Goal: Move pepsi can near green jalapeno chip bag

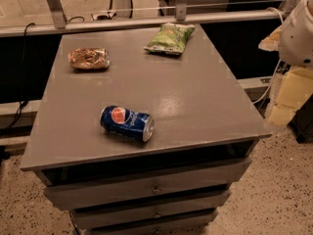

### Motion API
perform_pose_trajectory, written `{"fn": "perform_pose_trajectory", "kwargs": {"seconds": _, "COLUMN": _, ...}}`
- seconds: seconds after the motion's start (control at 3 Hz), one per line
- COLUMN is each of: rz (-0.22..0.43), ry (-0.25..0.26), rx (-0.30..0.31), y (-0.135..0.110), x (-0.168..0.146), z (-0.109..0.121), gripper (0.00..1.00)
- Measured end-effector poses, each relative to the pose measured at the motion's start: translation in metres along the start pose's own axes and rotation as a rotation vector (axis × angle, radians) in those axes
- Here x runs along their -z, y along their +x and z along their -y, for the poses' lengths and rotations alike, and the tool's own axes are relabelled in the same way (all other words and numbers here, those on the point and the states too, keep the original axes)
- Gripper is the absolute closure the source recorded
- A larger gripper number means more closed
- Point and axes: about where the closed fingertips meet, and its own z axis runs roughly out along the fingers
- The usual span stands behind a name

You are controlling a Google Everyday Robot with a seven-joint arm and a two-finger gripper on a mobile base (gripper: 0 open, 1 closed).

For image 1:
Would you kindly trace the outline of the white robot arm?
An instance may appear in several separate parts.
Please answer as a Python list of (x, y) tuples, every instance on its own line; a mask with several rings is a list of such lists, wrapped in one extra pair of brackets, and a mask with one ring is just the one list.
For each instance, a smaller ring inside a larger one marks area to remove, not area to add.
[(273, 75), (265, 114), (268, 122), (287, 125), (313, 94), (313, 0), (300, 0), (258, 48), (277, 51), (280, 61), (291, 66), (284, 75)]

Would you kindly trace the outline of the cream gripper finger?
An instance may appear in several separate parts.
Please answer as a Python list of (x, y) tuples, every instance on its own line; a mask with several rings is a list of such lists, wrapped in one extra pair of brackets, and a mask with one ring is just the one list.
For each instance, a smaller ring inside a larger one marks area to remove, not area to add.
[(278, 26), (267, 37), (262, 39), (258, 44), (258, 48), (264, 51), (278, 51), (282, 28)]
[(287, 125), (312, 95), (313, 70), (291, 67), (282, 77), (268, 121), (278, 126)]

